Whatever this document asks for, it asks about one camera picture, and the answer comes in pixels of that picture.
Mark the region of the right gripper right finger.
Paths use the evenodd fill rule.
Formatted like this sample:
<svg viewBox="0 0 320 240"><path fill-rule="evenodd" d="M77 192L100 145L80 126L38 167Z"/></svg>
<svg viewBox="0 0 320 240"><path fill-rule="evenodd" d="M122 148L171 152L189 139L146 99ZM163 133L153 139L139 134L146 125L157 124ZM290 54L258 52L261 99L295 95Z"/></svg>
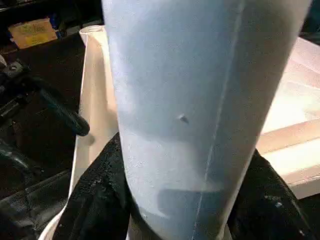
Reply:
<svg viewBox="0 0 320 240"><path fill-rule="evenodd" d="M298 199L255 150L227 225L234 240L309 240L311 227Z"/></svg>

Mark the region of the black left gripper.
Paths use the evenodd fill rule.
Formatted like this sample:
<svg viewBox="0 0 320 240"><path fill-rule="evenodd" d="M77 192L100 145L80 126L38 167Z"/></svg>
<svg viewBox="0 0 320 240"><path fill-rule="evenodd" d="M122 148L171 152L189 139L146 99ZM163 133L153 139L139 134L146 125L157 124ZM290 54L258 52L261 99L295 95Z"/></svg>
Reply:
<svg viewBox="0 0 320 240"><path fill-rule="evenodd" d="M0 120L7 121L28 104L31 91L26 83L30 69L21 60L7 64L0 70ZM43 79L35 76L28 78L39 92L44 102L78 136L89 134L90 125L73 110L63 95ZM23 173L32 174L34 162L17 148L0 141L0 164L12 166Z"/></svg>

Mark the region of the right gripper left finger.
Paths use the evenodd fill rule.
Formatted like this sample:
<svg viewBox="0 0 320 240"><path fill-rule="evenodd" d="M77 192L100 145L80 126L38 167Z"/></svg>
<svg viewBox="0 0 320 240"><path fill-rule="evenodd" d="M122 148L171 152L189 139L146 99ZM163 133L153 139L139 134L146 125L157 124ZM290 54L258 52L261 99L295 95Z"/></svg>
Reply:
<svg viewBox="0 0 320 240"><path fill-rule="evenodd" d="M132 198L116 133L75 185L53 234L55 240L124 240Z"/></svg>

